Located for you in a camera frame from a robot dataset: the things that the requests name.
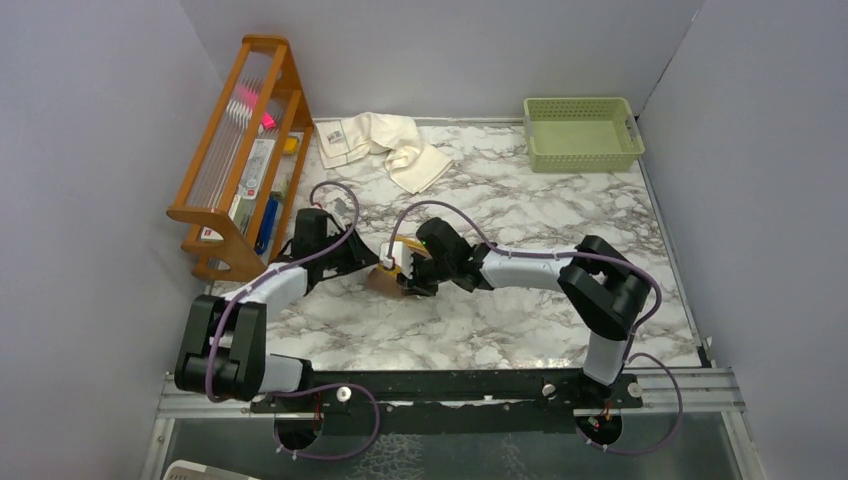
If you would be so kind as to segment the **yellow brown bear towel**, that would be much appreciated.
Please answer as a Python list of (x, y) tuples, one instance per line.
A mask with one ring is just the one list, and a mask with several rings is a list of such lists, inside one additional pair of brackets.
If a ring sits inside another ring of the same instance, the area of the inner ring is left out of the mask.
[(406, 278), (403, 275), (393, 277), (379, 272), (376, 266), (368, 273), (365, 280), (365, 287), (390, 298), (401, 298), (407, 295), (405, 284), (412, 278), (412, 274), (410, 278)]

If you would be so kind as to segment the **cream white towel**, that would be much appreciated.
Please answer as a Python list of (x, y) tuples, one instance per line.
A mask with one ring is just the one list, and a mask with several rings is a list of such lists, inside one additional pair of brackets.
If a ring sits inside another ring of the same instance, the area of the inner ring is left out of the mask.
[(335, 169), (378, 157), (389, 178), (409, 194), (430, 188), (453, 160), (425, 141), (411, 117), (365, 112), (315, 125), (321, 162)]

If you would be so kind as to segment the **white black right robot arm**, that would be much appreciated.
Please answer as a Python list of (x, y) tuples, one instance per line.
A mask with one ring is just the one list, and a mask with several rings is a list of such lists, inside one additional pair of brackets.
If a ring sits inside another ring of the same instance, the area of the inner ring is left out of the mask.
[(383, 243), (379, 257), (380, 269), (404, 296), (433, 297), (445, 282), (467, 292), (527, 288), (564, 294), (590, 330), (576, 384), (579, 398), (592, 407), (616, 395), (637, 318), (658, 289), (650, 275), (594, 235), (572, 251), (533, 252), (472, 245), (448, 222), (432, 218), (418, 228), (415, 240)]

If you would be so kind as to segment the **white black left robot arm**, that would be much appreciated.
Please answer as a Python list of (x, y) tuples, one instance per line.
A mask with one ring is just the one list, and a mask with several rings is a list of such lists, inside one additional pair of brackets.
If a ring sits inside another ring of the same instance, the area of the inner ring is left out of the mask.
[(378, 261), (353, 225), (341, 225), (323, 209), (299, 210), (293, 237), (259, 277), (223, 296), (195, 298), (175, 366), (176, 387), (213, 402), (276, 394), (290, 410), (306, 408), (314, 397), (312, 364), (267, 353), (267, 321), (318, 283)]

